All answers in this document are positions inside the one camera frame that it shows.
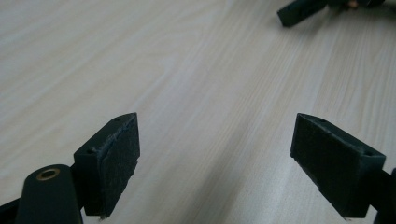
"black clamp jaw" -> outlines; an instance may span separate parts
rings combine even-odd
[[[386,156],[330,122],[298,114],[290,155],[342,217],[365,217],[375,224],[396,223],[396,169],[382,170]]]
[[[357,0],[359,6],[376,7],[381,5],[385,0]],[[282,25],[292,27],[321,11],[326,6],[347,8],[349,0],[296,0],[285,7],[282,7],[277,16],[280,18]]]
[[[0,206],[0,223],[82,223],[109,217],[140,156],[136,113],[112,119],[74,154],[75,163],[41,168],[25,179],[22,196]]]

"black rubber pad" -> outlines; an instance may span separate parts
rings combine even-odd
[[[140,156],[136,113],[106,124],[74,154],[74,173],[87,216],[109,217]]]
[[[298,114],[290,154],[342,217],[365,217],[385,155],[330,122]]]

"wooden table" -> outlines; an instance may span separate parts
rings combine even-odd
[[[101,223],[345,223],[290,157],[294,121],[396,167],[396,16],[326,9],[285,29],[287,3],[1,1],[0,204],[137,112],[141,157]]]

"black plastic part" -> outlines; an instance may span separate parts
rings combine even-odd
[[[87,216],[109,217],[140,156],[136,113],[111,120],[74,154]]]
[[[290,155],[342,217],[365,217],[382,153],[324,119],[298,114]]]
[[[321,11],[326,5],[327,1],[323,0],[298,0],[282,7],[277,16],[283,26],[291,27]]]
[[[68,166],[47,166],[25,179],[15,223],[82,223]]]
[[[396,176],[383,171],[372,183],[371,205],[378,211],[374,224],[396,223]]]
[[[0,223],[2,223],[2,224],[14,223],[15,218],[17,217],[19,204],[20,204],[20,199],[16,199],[12,202],[1,205],[0,206]]]

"screw hole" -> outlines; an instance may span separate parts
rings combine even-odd
[[[96,149],[92,147],[92,148],[90,148],[90,149],[87,150],[87,153],[88,153],[88,154],[96,153]]]
[[[50,168],[37,175],[36,179],[39,181],[46,181],[57,176],[61,171],[57,168]]]
[[[374,154],[373,154],[373,152],[371,152],[371,151],[365,151],[365,152],[363,153],[363,155],[365,155],[365,156],[373,156]]]

